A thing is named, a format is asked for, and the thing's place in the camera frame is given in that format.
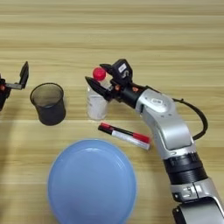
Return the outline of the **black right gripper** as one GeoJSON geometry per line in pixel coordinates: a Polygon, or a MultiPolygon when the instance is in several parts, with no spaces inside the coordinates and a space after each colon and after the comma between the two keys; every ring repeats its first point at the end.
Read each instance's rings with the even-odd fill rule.
{"type": "MultiPolygon", "coordinates": [[[[106,71],[107,74],[112,77],[115,76],[116,72],[112,65],[110,64],[100,64],[100,67],[106,71]]],[[[106,101],[111,102],[112,100],[117,100],[118,102],[123,102],[135,108],[137,105],[137,100],[146,89],[146,87],[139,86],[135,83],[128,83],[124,86],[112,83],[109,89],[103,87],[99,81],[94,78],[85,77],[87,84],[100,96],[102,96],[106,101]]]]}

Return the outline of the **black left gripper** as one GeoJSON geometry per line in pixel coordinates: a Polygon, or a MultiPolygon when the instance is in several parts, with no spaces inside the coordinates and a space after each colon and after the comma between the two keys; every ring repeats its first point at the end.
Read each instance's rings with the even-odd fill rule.
{"type": "Polygon", "coordinates": [[[19,83],[7,83],[5,79],[0,76],[0,111],[3,109],[6,99],[10,96],[11,90],[21,90],[25,88],[29,78],[29,64],[25,62],[21,72],[19,83]]]}

